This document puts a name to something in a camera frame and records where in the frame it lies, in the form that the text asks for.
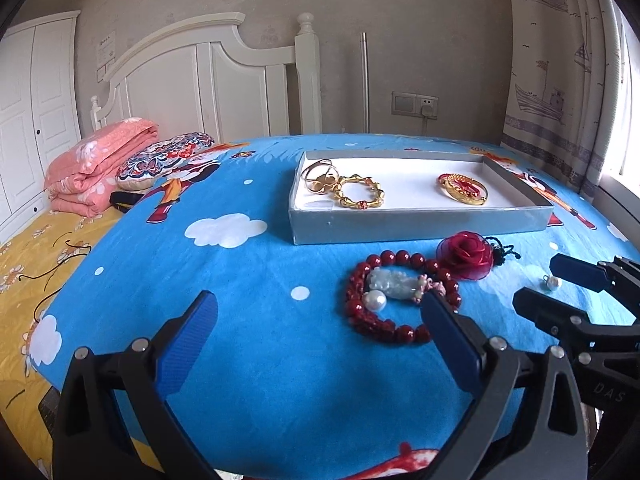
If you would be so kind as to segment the red fabric rose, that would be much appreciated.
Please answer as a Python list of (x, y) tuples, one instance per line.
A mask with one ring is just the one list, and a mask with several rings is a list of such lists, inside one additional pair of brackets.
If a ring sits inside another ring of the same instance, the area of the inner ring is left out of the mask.
[(479, 281), (494, 266), (494, 248), (480, 234), (462, 231), (438, 244), (436, 259), (455, 280)]

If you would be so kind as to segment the gold bangle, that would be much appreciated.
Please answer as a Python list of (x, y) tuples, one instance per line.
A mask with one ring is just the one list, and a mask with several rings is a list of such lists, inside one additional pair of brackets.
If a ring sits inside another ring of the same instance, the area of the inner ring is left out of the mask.
[(441, 174), (437, 178), (438, 185), (456, 202), (483, 206), (488, 200), (486, 186), (465, 174)]

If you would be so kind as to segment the jade pendant pink knot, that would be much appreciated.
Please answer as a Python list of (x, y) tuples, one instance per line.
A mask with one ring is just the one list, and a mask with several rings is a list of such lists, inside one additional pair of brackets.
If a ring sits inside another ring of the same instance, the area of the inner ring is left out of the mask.
[(368, 274), (367, 284), (370, 290), (378, 290), (387, 298), (411, 300), (415, 304), (420, 304), (430, 290), (434, 290), (441, 297), (446, 296), (444, 284), (427, 274), (409, 275), (402, 271), (375, 268)]

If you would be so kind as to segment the silver gold ring bangles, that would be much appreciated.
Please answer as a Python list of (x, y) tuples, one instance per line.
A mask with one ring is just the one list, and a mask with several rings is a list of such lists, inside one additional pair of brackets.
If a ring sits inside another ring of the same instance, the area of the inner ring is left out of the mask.
[(309, 192), (329, 194), (335, 191), (340, 175), (331, 159), (322, 158), (307, 166), (300, 178)]

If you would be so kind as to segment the black remote on bed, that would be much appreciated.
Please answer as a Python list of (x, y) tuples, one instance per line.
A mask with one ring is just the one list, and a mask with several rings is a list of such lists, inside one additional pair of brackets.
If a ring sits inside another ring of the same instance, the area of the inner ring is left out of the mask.
[(50, 437), (54, 436), (56, 413), (61, 395), (57, 388), (51, 386), (38, 403), (38, 413)]

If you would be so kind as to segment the yellow floral bedsheet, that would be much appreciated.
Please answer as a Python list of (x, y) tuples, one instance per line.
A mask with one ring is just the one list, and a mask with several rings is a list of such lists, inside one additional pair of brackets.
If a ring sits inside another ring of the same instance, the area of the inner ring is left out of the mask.
[(45, 479), (52, 477), (52, 437), (38, 403), (51, 385), (38, 367), (62, 344), (47, 310), (121, 216), (113, 208), (94, 218), (48, 211), (1, 244), (1, 416)]

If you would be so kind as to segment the grey shallow tray box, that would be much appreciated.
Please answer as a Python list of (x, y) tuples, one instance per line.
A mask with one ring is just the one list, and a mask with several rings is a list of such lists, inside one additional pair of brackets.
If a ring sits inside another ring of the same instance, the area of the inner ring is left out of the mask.
[[(330, 193), (314, 193), (303, 171), (320, 160), (335, 173), (369, 177), (384, 192), (381, 206), (341, 206)], [(457, 202), (437, 183), (463, 174), (488, 189), (480, 206)], [(288, 216), (296, 245), (439, 240), (460, 231), (486, 235), (542, 231), (552, 203), (486, 155), (429, 151), (306, 151), (294, 174)]]

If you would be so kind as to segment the blue cartoon tablecloth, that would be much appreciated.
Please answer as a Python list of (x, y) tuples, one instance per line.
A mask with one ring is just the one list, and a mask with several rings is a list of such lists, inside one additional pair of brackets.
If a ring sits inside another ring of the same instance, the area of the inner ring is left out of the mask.
[(29, 361), (61, 387), (74, 351), (117, 352), (183, 314), (202, 290), (213, 333), (169, 405), (213, 466), (261, 479), (341, 479), (427, 465), (470, 403), (434, 344), (386, 344), (344, 313), (349, 274), (370, 244), (296, 246), (288, 222), (295, 169), (309, 151), (394, 151), (368, 176), (388, 202), (439, 198), (426, 152), (471, 155), (459, 141), (326, 134), (229, 150), (195, 166), (168, 203), (158, 188), (92, 246), (43, 312)]

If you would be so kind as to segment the ship print curtain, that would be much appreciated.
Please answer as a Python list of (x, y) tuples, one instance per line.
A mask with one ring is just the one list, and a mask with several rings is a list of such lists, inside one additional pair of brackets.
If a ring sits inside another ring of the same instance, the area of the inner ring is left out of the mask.
[(511, 0), (511, 82), (501, 143), (592, 200), (623, 76), (614, 0)]

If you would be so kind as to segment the black fan on bed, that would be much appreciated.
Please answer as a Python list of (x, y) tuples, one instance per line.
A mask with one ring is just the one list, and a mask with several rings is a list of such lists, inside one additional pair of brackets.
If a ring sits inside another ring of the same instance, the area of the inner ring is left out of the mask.
[(126, 214), (126, 212), (134, 208), (134, 206), (136, 206), (144, 196), (144, 193), (115, 191), (111, 192), (110, 204), (117, 211), (122, 214)]

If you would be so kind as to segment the pink folded quilt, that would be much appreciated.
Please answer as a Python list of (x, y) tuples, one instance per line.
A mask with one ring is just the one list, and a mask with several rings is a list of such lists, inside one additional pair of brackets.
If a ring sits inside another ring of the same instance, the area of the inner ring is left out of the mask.
[(119, 166), (157, 140), (157, 124), (140, 117), (96, 130), (50, 163), (43, 188), (51, 209), (86, 218), (102, 214)]

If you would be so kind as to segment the patterned pillow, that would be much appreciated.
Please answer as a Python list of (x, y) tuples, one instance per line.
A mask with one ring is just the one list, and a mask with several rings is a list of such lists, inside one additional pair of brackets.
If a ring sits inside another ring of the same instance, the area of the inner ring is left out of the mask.
[(147, 190), (160, 177), (188, 162), (192, 156), (215, 146), (215, 140), (204, 132), (188, 132), (157, 141), (119, 166), (116, 184), (124, 191)]

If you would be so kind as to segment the silver metal pole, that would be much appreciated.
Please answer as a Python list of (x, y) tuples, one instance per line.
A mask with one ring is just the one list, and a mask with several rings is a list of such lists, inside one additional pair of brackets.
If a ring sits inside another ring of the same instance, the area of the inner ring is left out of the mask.
[(361, 83), (362, 83), (362, 128), (363, 132), (369, 133), (371, 129), (370, 112), (370, 74), (369, 74), (369, 48), (368, 35), (366, 32), (360, 34), (360, 56), (361, 56)]

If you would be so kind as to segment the white wardrobe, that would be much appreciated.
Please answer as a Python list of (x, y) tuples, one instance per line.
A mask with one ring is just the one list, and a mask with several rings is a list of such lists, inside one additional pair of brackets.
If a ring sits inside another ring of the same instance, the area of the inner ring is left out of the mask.
[(77, 11), (10, 27), (1, 39), (1, 240), (49, 206), (51, 162), (80, 141), (75, 93)]

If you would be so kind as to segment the white bed headboard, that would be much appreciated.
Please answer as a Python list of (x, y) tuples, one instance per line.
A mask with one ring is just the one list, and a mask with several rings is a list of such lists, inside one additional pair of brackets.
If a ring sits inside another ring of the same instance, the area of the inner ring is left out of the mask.
[(91, 99), (91, 125), (126, 118), (156, 122), (160, 136), (206, 132), (218, 143), (322, 130), (320, 42), (314, 16), (299, 14), (287, 47), (254, 49), (241, 12), (196, 16), (138, 41), (108, 69), (108, 97)]

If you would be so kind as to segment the wall switch socket panel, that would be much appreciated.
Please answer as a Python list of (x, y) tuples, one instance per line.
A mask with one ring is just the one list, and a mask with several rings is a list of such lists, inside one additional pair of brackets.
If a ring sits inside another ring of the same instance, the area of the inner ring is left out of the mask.
[(393, 115), (436, 120), (438, 104), (439, 98), (436, 96), (399, 91), (392, 93)]

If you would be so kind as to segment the wall paper notice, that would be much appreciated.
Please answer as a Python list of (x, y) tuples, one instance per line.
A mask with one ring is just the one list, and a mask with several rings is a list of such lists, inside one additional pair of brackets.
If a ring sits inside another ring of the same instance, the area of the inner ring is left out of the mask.
[(112, 30), (96, 45), (96, 81), (102, 82), (116, 60), (116, 32)]

